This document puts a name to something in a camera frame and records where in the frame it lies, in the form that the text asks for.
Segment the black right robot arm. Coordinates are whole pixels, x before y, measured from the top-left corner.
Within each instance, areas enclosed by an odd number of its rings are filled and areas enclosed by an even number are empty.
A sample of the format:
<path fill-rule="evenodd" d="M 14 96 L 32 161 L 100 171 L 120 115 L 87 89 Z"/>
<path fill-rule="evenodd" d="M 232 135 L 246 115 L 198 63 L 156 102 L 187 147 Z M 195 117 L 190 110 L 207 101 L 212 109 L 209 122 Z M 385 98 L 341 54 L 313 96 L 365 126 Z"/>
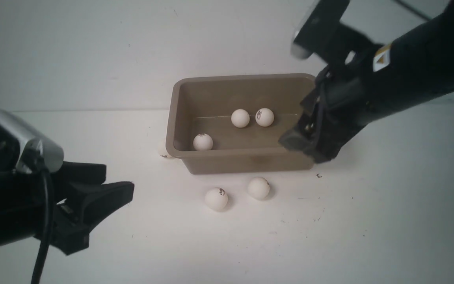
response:
<path fill-rule="evenodd" d="M 333 160 L 368 124 L 454 92 L 454 0 L 435 18 L 382 45 L 340 20 L 348 0 L 318 0 L 292 40 L 298 59 L 326 67 L 279 143 L 315 163 Z"/>

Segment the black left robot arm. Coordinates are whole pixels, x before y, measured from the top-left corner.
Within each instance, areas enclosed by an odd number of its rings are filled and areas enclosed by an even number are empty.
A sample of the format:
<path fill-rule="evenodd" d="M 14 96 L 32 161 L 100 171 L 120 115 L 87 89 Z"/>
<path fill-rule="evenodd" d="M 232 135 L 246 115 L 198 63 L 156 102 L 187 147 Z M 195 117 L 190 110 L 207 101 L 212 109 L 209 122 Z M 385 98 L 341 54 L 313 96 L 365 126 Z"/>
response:
<path fill-rule="evenodd" d="M 134 184 L 106 183 L 104 164 L 64 160 L 57 143 L 20 117 L 0 110 L 0 246 L 43 234 L 43 183 L 25 155 L 39 153 L 54 191 L 51 246 L 70 255 L 89 247 L 89 235 L 130 203 Z"/>

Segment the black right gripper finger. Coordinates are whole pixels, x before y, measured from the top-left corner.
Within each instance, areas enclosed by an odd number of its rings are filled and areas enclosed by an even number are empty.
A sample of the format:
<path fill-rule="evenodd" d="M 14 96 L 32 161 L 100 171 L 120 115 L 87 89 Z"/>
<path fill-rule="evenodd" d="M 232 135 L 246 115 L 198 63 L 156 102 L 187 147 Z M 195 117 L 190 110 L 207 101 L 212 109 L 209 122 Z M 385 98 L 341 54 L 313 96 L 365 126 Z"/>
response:
<path fill-rule="evenodd" d="M 292 128 L 281 135 L 279 144 L 289 151 L 312 154 L 314 146 L 313 135 L 313 131 Z"/>
<path fill-rule="evenodd" d="M 330 162 L 349 140 L 347 136 L 320 134 L 313 137 L 310 156 L 318 164 Z"/>

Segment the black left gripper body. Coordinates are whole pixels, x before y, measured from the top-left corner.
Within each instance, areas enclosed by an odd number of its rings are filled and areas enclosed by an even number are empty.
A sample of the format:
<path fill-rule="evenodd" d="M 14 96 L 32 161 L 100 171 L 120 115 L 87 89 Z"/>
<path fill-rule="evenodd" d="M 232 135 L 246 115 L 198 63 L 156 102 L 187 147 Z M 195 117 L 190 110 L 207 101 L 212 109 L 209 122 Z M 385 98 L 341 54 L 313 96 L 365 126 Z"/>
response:
<path fill-rule="evenodd" d="M 65 162 L 58 172 L 52 173 L 54 216 L 60 213 L 78 223 L 73 209 L 76 194 L 72 184 L 103 185 L 106 172 L 104 164 Z M 32 237 L 41 239 L 45 214 L 43 197 L 39 176 L 0 172 L 0 247 Z"/>

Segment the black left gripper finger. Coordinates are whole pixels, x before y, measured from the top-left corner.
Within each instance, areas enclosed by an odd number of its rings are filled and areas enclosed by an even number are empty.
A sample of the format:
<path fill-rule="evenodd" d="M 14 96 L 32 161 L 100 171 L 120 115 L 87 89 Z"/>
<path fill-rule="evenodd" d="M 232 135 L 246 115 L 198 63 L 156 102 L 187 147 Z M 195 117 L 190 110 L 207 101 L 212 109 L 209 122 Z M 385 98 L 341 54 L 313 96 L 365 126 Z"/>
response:
<path fill-rule="evenodd" d="M 54 216 L 54 226 L 50 245 L 65 255 L 74 254 L 89 247 L 93 228 L 82 222 L 71 222 L 63 214 Z"/>
<path fill-rule="evenodd" d="M 87 185 L 73 183 L 76 196 L 73 197 L 73 209 L 81 224 L 95 228 L 108 216 L 132 202 L 134 183 L 129 181 Z"/>

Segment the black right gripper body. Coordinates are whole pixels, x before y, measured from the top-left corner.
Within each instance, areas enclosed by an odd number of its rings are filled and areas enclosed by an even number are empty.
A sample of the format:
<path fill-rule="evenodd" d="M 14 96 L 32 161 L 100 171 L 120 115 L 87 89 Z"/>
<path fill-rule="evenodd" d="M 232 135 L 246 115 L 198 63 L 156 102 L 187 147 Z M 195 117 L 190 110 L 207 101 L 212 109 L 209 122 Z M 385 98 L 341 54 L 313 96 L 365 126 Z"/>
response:
<path fill-rule="evenodd" d="M 393 114 L 393 67 L 374 70 L 373 62 L 352 64 L 345 78 L 326 67 L 315 88 L 300 102 L 300 129 L 347 136 L 350 140 L 368 124 Z"/>

